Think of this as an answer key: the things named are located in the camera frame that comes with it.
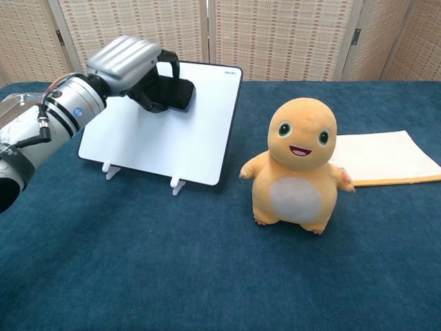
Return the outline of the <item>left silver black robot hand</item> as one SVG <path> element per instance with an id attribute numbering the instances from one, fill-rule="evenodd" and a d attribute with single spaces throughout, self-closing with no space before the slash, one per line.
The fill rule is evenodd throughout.
<path id="1" fill-rule="evenodd" d="M 86 68 L 102 97 L 129 97 L 153 113 L 183 111 L 193 93 L 192 83 L 180 78 L 178 55 L 139 37 L 116 38 Z"/>

